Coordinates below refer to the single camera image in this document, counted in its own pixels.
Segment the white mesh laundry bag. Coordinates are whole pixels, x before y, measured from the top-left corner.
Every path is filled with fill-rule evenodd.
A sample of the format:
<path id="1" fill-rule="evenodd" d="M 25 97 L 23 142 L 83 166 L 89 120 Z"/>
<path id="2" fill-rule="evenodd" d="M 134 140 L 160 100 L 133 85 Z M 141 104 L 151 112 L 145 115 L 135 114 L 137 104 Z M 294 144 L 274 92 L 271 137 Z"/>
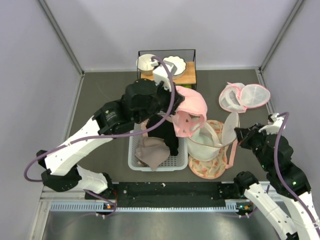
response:
<path id="1" fill-rule="evenodd" d="M 225 122 L 218 122 L 221 127 L 220 135 L 210 125 L 210 121 L 205 122 L 204 127 L 199 128 L 187 139 L 188 154 L 194 159 L 208 162 L 219 155 L 221 149 L 232 145 L 227 166 L 230 168 L 234 164 L 237 149 L 237 135 L 235 128 L 240 126 L 239 114 L 232 112 L 228 115 Z"/>

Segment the pink bra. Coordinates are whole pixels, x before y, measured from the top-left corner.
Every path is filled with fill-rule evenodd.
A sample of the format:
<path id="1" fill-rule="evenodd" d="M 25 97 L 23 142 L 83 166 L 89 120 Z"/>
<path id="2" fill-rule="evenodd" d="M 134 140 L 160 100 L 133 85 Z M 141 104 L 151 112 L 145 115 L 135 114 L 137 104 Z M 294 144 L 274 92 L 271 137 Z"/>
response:
<path id="1" fill-rule="evenodd" d="M 175 135 L 179 138 L 189 138 L 207 121 L 208 107 L 203 96 L 191 88 L 176 86 L 177 93 L 184 100 L 171 116 Z"/>

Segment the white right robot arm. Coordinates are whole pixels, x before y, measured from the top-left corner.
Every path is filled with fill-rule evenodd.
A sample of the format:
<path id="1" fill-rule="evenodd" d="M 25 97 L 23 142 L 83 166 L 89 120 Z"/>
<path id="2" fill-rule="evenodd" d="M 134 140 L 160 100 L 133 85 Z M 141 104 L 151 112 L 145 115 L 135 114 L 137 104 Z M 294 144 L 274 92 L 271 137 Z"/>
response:
<path id="1" fill-rule="evenodd" d="M 288 140 L 279 133 L 268 134 L 259 123 L 234 130 L 238 145 L 255 155 L 288 212 L 279 207 L 249 171 L 242 171 L 234 178 L 234 194 L 250 200 L 281 240 L 318 240 L 320 218 L 314 207 L 311 185 L 306 174 L 292 162 L 294 150 Z"/>

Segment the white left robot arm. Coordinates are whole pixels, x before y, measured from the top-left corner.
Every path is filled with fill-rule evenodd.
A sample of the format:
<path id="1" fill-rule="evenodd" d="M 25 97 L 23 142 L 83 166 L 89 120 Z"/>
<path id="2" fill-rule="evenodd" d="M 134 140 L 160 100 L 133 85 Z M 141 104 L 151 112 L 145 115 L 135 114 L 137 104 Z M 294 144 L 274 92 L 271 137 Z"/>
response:
<path id="1" fill-rule="evenodd" d="M 184 99 L 176 87 L 167 89 L 162 82 L 138 79 L 129 84 L 120 99 L 105 103 L 58 151 L 37 153 L 43 155 L 38 160 L 45 168 L 43 185 L 56 192 L 80 188 L 109 198 L 114 191 L 110 176 L 84 169 L 78 162 L 101 145 L 126 137 L 136 124 L 160 112 L 173 114 Z"/>

